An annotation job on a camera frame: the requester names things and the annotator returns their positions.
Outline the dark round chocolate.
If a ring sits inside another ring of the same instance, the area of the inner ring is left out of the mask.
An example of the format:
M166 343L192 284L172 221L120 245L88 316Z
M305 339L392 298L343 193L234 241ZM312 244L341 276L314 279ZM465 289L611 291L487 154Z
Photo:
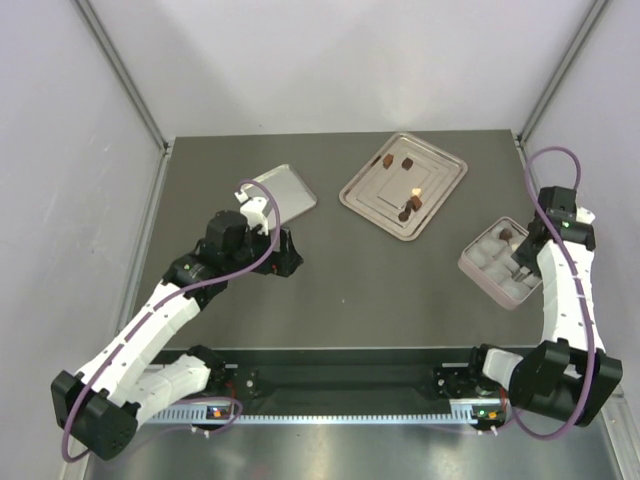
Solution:
M513 236L512 232L507 229L503 229L499 234L499 238L505 241L508 241L509 239L511 239L512 236Z

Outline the milk chocolate block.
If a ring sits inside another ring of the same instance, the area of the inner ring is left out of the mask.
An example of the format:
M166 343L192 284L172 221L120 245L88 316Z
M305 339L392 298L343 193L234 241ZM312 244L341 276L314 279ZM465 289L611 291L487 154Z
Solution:
M388 169L394 161L394 156L392 154L387 154L383 159L383 167Z

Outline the metal serving tongs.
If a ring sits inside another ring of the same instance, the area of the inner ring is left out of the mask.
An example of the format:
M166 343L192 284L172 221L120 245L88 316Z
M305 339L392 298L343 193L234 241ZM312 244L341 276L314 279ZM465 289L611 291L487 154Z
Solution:
M524 266L518 265L518 269L512 274L511 278L516 283L523 282L526 278L532 275L531 270Z

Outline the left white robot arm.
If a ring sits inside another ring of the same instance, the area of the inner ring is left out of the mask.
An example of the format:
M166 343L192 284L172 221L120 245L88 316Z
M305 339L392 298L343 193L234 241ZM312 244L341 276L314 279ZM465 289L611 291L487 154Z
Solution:
M61 453L69 441L86 454L112 460L155 414L198 393L216 396L227 374L214 353L201 347L157 373L146 369L188 322L202 313L229 282L248 273L288 277L302 264L275 198L241 195L237 211L218 212L205 235L174 260L139 312L91 361L76 372L61 371L51 383Z

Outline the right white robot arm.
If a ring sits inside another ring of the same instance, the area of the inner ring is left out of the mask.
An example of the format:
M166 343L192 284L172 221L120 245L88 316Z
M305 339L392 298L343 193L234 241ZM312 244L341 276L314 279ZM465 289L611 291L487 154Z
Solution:
M513 255L516 264L542 281L543 333L524 356L483 344L473 355L466 380L476 394L503 387L513 407L559 421L573 413L588 426L623 376L595 325L591 265L594 217L576 204L573 189L544 187L528 235Z

